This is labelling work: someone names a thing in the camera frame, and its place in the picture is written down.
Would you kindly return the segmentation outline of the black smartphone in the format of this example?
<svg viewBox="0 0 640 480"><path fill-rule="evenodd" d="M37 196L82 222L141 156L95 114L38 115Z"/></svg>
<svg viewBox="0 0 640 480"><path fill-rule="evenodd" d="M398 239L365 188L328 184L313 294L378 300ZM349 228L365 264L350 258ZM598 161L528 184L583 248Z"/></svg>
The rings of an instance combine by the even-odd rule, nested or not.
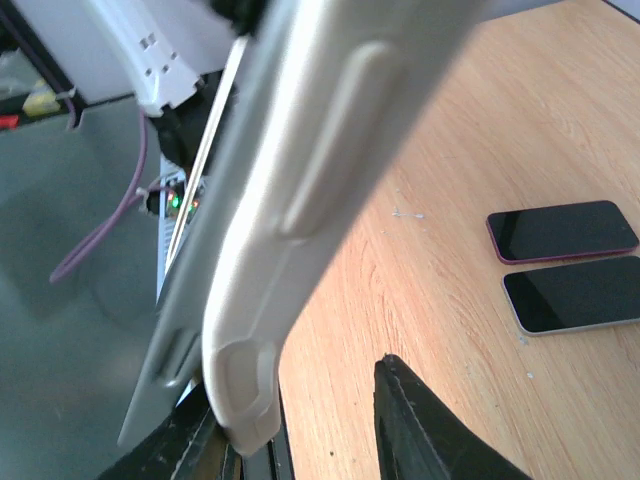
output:
<svg viewBox="0 0 640 480"><path fill-rule="evenodd" d="M531 336L639 320L639 258L622 256L509 273L503 286Z"/></svg>
<svg viewBox="0 0 640 480"><path fill-rule="evenodd" d="M491 213L487 227L498 258L524 264L633 251L639 238L610 200Z"/></svg>

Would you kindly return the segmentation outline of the white phone case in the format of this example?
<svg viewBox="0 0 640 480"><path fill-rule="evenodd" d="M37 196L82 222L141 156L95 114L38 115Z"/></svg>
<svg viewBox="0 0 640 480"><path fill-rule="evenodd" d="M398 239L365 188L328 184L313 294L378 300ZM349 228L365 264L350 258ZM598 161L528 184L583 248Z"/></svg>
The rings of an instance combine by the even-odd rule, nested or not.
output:
<svg viewBox="0 0 640 480"><path fill-rule="evenodd" d="M220 151L246 161L204 310L215 418L249 456L280 427L283 346L481 1L277 1Z"/></svg>

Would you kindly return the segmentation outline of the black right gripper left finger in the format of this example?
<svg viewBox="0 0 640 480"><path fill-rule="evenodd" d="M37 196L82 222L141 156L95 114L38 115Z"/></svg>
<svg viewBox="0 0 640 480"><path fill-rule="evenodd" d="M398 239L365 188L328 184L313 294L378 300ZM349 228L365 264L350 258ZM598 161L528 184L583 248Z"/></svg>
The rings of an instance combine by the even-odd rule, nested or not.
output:
<svg viewBox="0 0 640 480"><path fill-rule="evenodd" d="M102 472L101 479L238 479L240 457L196 386L132 451Z"/></svg>

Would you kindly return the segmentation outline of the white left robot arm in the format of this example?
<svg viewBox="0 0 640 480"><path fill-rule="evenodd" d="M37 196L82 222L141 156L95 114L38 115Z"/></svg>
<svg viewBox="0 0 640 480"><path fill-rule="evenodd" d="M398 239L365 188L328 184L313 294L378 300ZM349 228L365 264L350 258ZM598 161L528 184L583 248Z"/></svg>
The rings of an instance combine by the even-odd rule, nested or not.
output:
<svg viewBox="0 0 640 480"><path fill-rule="evenodd" d="M213 163L231 115L235 76L246 40L238 38L225 68L199 74L141 1L86 1L92 21L122 65L164 157L190 173Z"/></svg>

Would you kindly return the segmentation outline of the phone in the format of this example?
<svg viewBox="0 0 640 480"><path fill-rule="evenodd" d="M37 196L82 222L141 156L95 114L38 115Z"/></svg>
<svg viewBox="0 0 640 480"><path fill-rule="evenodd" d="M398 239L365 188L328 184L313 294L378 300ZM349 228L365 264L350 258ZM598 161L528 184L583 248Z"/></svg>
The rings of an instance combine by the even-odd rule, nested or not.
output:
<svg viewBox="0 0 640 480"><path fill-rule="evenodd" d="M210 238L198 231L211 208L202 202L195 219L187 224L188 207L195 197L214 139L219 136L224 108L249 42L250 37L245 35L232 44L204 125L167 249L159 320L118 437L121 447L136 446L162 423L195 382L194 376L200 369L204 303L218 248L204 245L200 239Z"/></svg>

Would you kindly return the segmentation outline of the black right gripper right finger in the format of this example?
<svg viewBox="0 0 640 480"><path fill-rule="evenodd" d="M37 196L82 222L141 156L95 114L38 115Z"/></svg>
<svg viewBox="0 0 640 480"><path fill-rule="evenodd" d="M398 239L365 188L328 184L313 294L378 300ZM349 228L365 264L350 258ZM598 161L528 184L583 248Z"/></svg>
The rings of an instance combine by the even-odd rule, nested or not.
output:
<svg viewBox="0 0 640 480"><path fill-rule="evenodd" d="M474 434L397 355L375 363L374 423L383 479L526 479Z"/></svg>

